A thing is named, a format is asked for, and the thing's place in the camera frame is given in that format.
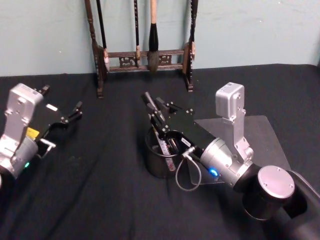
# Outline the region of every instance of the black cloth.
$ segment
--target black cloth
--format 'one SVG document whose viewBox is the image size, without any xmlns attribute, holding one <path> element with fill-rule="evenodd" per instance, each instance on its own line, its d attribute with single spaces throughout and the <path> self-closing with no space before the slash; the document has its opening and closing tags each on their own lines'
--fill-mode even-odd
<svg viewBox="0 0 320 240">
<path fill-rule="evenodd" d="M 265 115 L 293 170 L 320 191 L 320 71 L 310 65 L 259 65 L 193 72 L 194 92 L 180 73 L 112 73 L 104 99 L 94 74 L 0 78 L 0 113 L 17 83 L 51 86 L 46 101 L 68 114 L 83 101 L 77 126 L 59 132 L 57 148 L 34 159 L 0 205 L 2 240 L 257 240 L 276 239 L 268 224 L 250 219 L 241 196 L 225 185 L 180 190 L 144 163 L 150 127 L 141 94 L 215 118 L 215 93 L 227 82 L 245 86 L 247 116 Z M 0 129 L 5 117 L 0 114 Z"/>
</svg>

